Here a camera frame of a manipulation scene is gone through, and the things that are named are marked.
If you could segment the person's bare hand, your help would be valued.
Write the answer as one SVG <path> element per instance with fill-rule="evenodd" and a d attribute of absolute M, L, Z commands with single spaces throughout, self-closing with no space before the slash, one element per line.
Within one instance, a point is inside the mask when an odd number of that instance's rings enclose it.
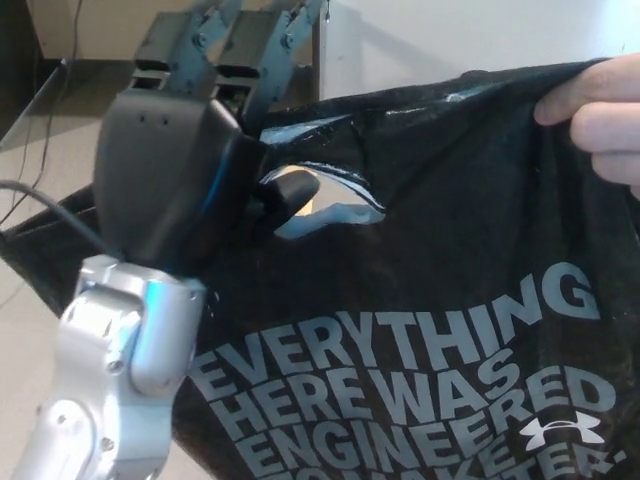
<path fill-rule="evenodd" d="M 639 196 L 639 55 L 600 61 L 544 95 L 542 126 L 570 123 L 570 138 L 591 155 L 594 172 Z"/>

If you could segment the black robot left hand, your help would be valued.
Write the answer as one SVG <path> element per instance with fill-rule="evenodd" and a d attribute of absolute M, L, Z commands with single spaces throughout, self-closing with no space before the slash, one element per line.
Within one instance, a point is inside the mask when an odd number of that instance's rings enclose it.
<path fill-rule="evenodd" d="M 309 203 L 313 174 L 263 179 L 261 135 L 321 9 L 201 1 L 156 15 L 97 143 L 93 196 L 109 248 L 191 276 L 234 232 L 270 235 Z"/>

